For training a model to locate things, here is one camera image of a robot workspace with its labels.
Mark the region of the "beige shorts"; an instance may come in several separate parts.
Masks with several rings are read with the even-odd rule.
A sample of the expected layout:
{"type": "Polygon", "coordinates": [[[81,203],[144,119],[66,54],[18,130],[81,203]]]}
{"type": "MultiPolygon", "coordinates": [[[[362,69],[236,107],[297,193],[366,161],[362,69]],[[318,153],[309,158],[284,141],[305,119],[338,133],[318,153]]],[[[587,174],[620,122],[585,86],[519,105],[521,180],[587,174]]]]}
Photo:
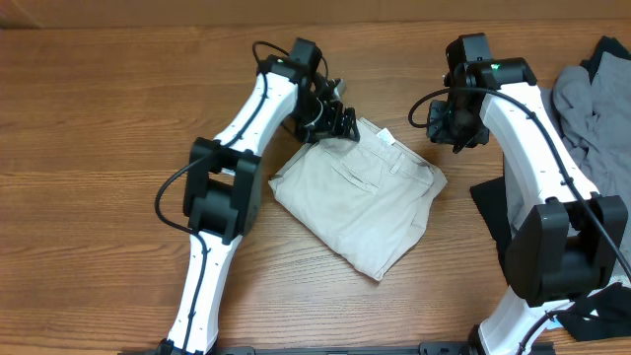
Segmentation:
{"type": "Polygon", "coordinates": [[[306,144],[270,179],[275,199],[356,270],[381,281],[423,237],[442,171],[386,128],[306,144]]]}

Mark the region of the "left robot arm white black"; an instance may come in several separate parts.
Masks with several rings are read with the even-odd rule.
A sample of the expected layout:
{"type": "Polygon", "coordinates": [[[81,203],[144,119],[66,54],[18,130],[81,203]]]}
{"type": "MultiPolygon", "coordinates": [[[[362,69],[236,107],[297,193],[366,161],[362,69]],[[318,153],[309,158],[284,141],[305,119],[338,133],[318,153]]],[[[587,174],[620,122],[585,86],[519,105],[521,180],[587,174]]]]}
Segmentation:
{"type": "Polygon", "coordinates": [[[342,82],[329,79],[314,42],[297,38],[290,50],[275,46],[255,62],[255,85],[236,117],[213,139],[197,138],[188,164],[157,192],[162,196],[178,178],[186,178],[182,210],[187,224],[158,217],[190,241],[179,309],[158,354],[215,353],[229,268],[259,211],[262,155],[277,128],[292,119],[290,132],[302,143],[360,139],[355,111],[341,101],[342,82]]]}

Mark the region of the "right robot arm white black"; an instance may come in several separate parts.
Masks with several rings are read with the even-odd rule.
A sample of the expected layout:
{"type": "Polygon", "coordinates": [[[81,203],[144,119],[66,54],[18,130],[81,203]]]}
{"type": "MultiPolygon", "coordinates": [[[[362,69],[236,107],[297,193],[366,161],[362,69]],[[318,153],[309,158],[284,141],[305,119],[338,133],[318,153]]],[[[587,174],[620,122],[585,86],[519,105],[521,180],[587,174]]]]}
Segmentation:
{"type": "Polygon", "coordinates": [[[536,78],[520,57],[496,59],[485,34],[461,35],[446,49],[442,90],[429,94],[428,138],[455,152],[495,138],[517,180],[523,220],[504,254],[508,289],[464,342],[433,342],[425,354],[550,354],[537,343],[551,320],[621,324],[578,310],[623,262],[628,212],[604,196],[572,160],[551,123],[536,78]]]}

